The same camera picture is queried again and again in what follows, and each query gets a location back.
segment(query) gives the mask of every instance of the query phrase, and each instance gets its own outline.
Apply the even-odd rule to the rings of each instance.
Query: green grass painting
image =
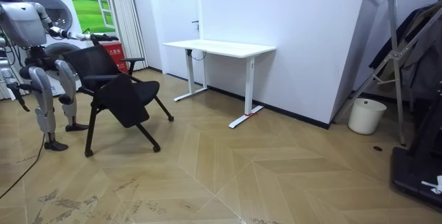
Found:
[[[115,29],[105,27],[98,0],[73,0],[73,3],[82,31],[89,28],[91,32],[115,32]],[[109,9],[107,0],[102,3],[104,9]],[[106,15],[106,19],[112,24],[110,15]]]
[[[102,12],[96,0],[73,0],[81,29],[90,28],[91,32],[115,32],[115,29],[104,26]]]

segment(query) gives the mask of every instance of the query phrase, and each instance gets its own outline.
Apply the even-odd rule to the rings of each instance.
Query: red sign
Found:
[[[113,61],[117,64],[118,69],[127,73],[127,65],[126,62],[121,62],[121,59],[124,59],[124,53],[122,44],[119,42],[111,42],[107,44],[102,44],[104,48],[108,51],[109,55],[112,57]]]

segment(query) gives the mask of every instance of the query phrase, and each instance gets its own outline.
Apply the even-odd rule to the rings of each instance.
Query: desk foot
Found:
[[[251,115],[247,116],[247,115],[243,115],[241,117],[239,117],[237,120],[233,121],[232,123],[230,123],[229,127],[230,128],[235,128],[237,125],[241,124],[243,121],[245,121],[246,119],[250,118],[251,116],[253,116],[254,113],[258,112],[259,110],[263,109],[263,106],[257,106],[254,109],[251,110]]]
[[[205,90],[207,90],[207,89],[208,89],[208,88],[200,88],[200,89],[196,90],[194,93],[187,93],[187,94],[185,94],[185,95],[181,95],[181,96],[179,96],[179,97],[176,97],[176,98],[173,99],[173,100],[175,100],[175,101],[177,102],[177,101],[180,101],[180,100],[182,100],[182,99],[184,99],[184,98],[187,98],[187,97],[189,97],[189,96],[195,95],[195,94],[197,94],[197,93],[199,93],[199,92],[203,92],[203,91],[205,91]]]

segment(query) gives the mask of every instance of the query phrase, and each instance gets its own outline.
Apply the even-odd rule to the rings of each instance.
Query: desk top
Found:
[[[201,50],[215,55],[225,55],[236,58],[247,58],[276,49],[274,46],[239,44],[227,41],[210,41],[201,39],[175,41],[165,43],[164,45],[192,50]]]

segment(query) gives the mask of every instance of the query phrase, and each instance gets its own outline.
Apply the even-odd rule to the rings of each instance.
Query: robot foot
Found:
[[[67,144],[62,144],[57,141],[44,142],[44,149],[49,149],[51,151],[64,151],[69,148]]]
[[[86,130],[87,128],[89,128],[89,126],[87,124],[73,124],[73,125],[67,125],[66,126],[66,132],[69,131],[83,131]]]

